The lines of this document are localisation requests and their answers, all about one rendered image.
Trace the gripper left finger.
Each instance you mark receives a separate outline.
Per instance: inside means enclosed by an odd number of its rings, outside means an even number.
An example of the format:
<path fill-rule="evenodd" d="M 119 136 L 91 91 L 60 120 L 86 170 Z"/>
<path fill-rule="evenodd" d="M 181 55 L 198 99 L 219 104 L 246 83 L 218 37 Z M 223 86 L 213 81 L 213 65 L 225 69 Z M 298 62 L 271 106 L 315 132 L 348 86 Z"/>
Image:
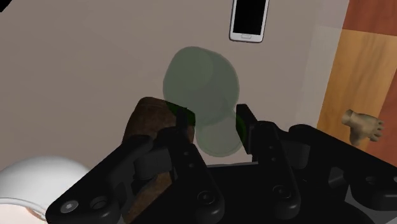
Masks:
<path fill-rule="evenodd" d="M 217 224 L 225 201 L 196 146 L 187 136 L 193 116 L 178 108 L 176 124 L 157 138 L 134 135 L 54 200 L 45 213 L 48 224 Z M 146 176 L 169 172 L 171 185 L 139 216 L 122 214 L 135 201 Z"/>

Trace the beige hand-shaped figure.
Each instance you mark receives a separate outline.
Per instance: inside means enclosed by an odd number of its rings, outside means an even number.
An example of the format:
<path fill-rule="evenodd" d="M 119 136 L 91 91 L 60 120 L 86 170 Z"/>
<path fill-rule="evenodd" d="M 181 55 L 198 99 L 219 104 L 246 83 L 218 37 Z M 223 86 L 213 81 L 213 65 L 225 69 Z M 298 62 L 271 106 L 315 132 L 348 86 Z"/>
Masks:
<path fill-rule="evenodd" d="M 365 138 L 377 142 L 384 129 L 382 120 L 371 115 L 356 113 L 351 109 L 342 115 L 342 123 L 350 128 L 349 141 L 353 146 L 359 146 Z"/>

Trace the translucent green wine glass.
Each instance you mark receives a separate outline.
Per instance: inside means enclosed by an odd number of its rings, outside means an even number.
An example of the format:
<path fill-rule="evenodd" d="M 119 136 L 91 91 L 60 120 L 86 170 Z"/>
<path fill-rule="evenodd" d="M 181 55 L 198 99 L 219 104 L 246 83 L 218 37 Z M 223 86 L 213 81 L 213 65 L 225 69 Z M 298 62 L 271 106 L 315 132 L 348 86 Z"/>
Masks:
<path fill-rule="evenodd" d="M 240 86 L 233 65 L 218 52 L 197 46 L 180 49 L 172 58 L 164 80 L 163 95 L 194 115 L 198 147 L 213 157 L 236 153 L 241 141 L 235 129 L 235 106 Z"/>

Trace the white smartphone with black screen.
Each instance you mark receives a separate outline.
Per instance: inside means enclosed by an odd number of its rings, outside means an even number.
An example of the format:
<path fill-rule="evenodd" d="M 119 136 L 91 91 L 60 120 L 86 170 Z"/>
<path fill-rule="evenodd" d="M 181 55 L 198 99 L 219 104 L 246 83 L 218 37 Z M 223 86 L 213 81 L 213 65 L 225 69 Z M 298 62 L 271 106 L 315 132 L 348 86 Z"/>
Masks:
<path fill-rule="evenodd" d="M 229 39 L 246 43 L 263 41 L 270 0 L 233 0 Z"/>

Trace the white round bowl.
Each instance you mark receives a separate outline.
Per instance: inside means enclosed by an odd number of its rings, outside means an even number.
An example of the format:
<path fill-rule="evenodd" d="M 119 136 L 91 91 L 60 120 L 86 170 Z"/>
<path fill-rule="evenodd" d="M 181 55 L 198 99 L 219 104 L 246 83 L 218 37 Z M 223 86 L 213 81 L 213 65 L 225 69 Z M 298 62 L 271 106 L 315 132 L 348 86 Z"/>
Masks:
<path fill-rule="evenodd" d="M 48 224 L 48 206 L 89 168 L 59 156 L 15 162 L 0 171 L 0 224 Z"/>

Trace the brown wooden block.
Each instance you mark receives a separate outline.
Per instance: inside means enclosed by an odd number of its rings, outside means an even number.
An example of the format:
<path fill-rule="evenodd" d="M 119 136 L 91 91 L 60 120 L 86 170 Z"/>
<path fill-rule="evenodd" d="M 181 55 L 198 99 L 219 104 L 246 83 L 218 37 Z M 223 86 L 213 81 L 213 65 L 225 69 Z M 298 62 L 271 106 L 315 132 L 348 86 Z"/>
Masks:
<path fill-rule="evenodd" d="M 153 138 L 165 127 L 175 125 L 176 105 L 154 97 L 140 99 L 132 112 L 123 135 L 123 141 L 136 134 L 148 135 Z M 136 201 L 129 212 L 123 216 L 126 223 L 133 221 L 148 207 L 169 185 L 171 177 L 168 172 L 160 173 L 151 179 L 143 190 L 138 193 Z"/>

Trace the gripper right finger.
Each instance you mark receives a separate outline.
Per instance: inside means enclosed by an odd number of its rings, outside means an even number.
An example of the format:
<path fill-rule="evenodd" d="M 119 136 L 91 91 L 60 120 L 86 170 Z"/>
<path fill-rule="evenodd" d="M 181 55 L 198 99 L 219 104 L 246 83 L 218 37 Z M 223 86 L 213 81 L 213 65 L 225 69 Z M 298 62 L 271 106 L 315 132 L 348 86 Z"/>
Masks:
<path fill-rule="evenodd" d="M 260 198 L 273 224 L 375 224 L 346 202 L 397 217 L 397 167 L 309 125 L 281 130 L 236 107 L 236 129 L 265 184 Z"/>

